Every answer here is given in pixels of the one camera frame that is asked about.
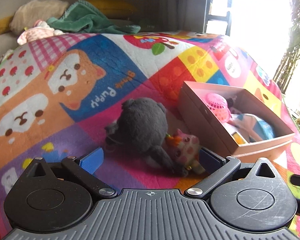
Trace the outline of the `pink cow figurine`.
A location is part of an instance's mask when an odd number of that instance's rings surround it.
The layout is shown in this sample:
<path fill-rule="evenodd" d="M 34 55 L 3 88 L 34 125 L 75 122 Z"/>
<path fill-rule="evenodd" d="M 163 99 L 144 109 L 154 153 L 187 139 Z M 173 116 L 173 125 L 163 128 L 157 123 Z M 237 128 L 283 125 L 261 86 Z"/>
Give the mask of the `pink cow figurine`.
<path fill-rule="evenodd" d="M 166 134 L 165 148 L 173 161 L 181 164 L 189 171 L 202 174 L 205 169 L 199 163 L 201 145 L 195 135 L 185 134 L 180 129 L 174 135 Z"/>

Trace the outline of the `blue wet wipes pack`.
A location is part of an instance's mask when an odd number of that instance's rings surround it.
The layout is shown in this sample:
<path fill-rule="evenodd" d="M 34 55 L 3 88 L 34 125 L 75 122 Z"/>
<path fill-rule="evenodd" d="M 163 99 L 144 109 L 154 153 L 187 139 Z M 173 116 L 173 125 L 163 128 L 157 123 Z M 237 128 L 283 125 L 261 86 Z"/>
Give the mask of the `blue wet wipes pack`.
<path fill-rule="evenodd" d="M 239 132 L 247 142 L 270 140 L 276 137 L 274 128 L 254 114 L 233 114 L 228 124 L 234 126 L 236 132 Z"/>

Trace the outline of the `pink plastic strainer scoop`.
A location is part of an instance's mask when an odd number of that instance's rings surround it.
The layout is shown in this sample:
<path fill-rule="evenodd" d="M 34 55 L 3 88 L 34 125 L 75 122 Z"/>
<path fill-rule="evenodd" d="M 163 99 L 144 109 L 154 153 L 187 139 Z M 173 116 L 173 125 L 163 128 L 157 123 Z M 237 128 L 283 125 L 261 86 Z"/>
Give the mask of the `pink plastic strainer scoop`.
<path fill-rule="evenodd" d="M 207 93 L 203 98 L 203 102 L 222 124 L 232 119 L 228 103 L 221 95 L 217 93 Z"/>

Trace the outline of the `black plush toy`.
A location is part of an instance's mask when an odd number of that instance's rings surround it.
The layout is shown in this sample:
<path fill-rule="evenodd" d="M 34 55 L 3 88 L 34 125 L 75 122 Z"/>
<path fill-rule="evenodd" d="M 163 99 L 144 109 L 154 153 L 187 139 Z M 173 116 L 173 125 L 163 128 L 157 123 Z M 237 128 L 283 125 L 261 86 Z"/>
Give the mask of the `black plush toy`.
<path fill-rule="evenodd" d="M 174 161 L 163 148 L 168 132 L 166 108 L 151 98 L 128 99 L 121 105 L 119 118 L 106 126 L 106 143 L 130 151 L 134 157 L 152 159 L 176 176 L 185 177 L 187 169 Z"/>

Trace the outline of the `pink-lidded yellow pudding cup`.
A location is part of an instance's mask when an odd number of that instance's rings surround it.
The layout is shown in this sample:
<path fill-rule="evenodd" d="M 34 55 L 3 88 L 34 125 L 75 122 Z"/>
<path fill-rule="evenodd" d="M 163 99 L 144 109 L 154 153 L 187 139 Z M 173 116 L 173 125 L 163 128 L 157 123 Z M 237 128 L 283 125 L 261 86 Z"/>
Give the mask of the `pink-lidded yellow pudding cup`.
<path fill-rule="evenodd" d="M 239 132 L 234 132 L 234 133 L 231 134 L 231 136 L 233 137 L 234 141 L 238 145 L 243 145 L 243 144 L 247 144 L 248 143 L 246 141 L 246 139 Z"/>

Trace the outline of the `pink cardboard box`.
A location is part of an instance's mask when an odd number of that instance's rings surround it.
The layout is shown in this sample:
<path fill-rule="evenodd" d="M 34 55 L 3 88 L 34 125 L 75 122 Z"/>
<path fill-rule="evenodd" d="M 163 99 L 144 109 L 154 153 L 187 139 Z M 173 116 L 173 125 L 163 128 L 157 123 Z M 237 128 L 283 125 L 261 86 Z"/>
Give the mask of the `pink cardboard box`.
<path fill-rule="evenodd" d="M 275 160 L 294 137 L 272 110 L 243 88 L 185 81 L 178 110 L 202 146 L 242 162 Z"/>

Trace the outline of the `colourful cartoon play mat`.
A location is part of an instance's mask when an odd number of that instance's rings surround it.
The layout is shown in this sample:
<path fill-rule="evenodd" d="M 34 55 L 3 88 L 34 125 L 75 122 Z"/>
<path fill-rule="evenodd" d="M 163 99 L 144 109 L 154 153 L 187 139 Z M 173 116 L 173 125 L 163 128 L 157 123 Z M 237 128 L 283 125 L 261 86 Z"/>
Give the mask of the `colourful cartoon play mat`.
<path fill-rule="evenodd" d="M 0 65 L 0 239 L 10 231 L 4 200 L 34 157 L 59 162 L 100 147 L 121 103 L 149 97 L 167 109 L 169 132 L 184 81 L 241 87 L 294 132 L 276 160 L 300 174 L 300 132 L 277 85 L 228 36 L 177 33 L 65 34 L 19 46 Z"/>

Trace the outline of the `tall green plant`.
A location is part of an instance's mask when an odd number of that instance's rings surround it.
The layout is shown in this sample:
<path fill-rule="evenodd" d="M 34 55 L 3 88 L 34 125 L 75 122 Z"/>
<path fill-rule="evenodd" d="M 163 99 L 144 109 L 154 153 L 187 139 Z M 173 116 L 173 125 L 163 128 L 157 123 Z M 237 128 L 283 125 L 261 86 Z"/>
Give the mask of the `tall green plant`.
<path fill-rule="evenodd" d="M 274 74 L 273 80 L 284 94 L 300 61 L 300 0 L 292 0 L 289 45 Z"/>

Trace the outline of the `pink white cloth bundle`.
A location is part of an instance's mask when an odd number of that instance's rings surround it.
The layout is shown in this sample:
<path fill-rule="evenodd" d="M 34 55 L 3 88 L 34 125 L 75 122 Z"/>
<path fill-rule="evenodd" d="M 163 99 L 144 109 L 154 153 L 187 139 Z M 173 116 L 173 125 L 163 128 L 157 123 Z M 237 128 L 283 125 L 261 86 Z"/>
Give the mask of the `pink white cloth bundle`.
<path fill-rule="evenodd" d="M 32 28 L 24 28 L 24 31 L 17 38 L 17 44 L 21 46 L 28 42 L 62 34 L 64 33 L 61 30 L 51 28 L 45 21 L 37 20 Z"/>

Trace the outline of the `green towel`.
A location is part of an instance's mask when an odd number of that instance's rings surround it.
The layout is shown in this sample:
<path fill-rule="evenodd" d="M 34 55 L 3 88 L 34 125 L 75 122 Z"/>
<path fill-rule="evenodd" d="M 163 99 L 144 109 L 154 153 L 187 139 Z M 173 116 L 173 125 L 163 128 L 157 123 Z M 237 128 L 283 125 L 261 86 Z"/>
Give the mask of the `green towel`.
<path fill-rule="evenodd" d="M 95 6 L 85 0 L 78 0 L 60 18 L 51 17 L 47 24 L 65 33 L 95 33 L 95 34 L 137 34 L 139 25 L 118 26 L 113 24 Z"/>

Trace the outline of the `yellow cushion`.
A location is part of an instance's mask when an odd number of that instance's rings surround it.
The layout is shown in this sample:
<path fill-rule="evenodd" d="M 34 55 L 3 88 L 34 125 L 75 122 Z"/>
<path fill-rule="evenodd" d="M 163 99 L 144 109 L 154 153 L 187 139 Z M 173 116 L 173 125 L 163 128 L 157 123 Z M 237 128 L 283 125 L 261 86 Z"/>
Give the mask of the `yellow cushion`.
<path fill-rule="evenodd" d="M 90 4 L 96 7 L 107 18 L 124 20 L 133 16 L 138 9 L 122 0 L 87 0 Z"/>

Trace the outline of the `beige pillow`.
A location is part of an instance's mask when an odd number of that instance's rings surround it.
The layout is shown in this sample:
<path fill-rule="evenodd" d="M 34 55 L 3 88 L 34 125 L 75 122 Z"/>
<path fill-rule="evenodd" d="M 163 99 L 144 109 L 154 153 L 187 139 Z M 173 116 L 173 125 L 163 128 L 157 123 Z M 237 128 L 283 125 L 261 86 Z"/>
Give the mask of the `beige pillow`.
<path fill-rule="evenodd" d="M 69 2 L 60 0 L 31 0 L 14 13 L 9 24 L 10 31 L 20 35 L 25 27 L 32 28 L 37 20 L 60 18 L 68 7 Z"/>

